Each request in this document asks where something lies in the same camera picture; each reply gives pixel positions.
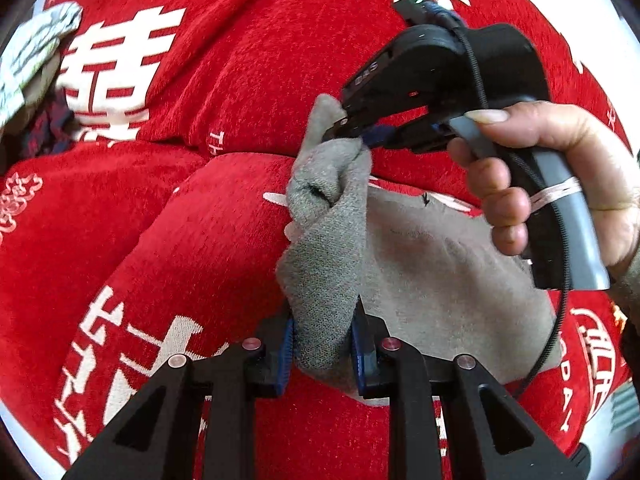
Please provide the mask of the person right hand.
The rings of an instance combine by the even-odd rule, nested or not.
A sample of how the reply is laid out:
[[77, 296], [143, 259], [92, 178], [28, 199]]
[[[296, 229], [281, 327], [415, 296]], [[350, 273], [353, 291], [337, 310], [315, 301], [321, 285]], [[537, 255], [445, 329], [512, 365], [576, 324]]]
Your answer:
[[480, 200], [499, 252], [524, 252], [532, 205], [527, 193], [512, 185], [498, 148], [550, 148], [564, 154], [580, 181], [603, 264], [614, 278], [627, 271], [639, 247], [639, 167], [614, 132], [578, 106], [544, 101], [474, 110], [464, 123], [478, 133], [471, 143], [455, 138], [448, 151], [468, 170], [469, 190]]

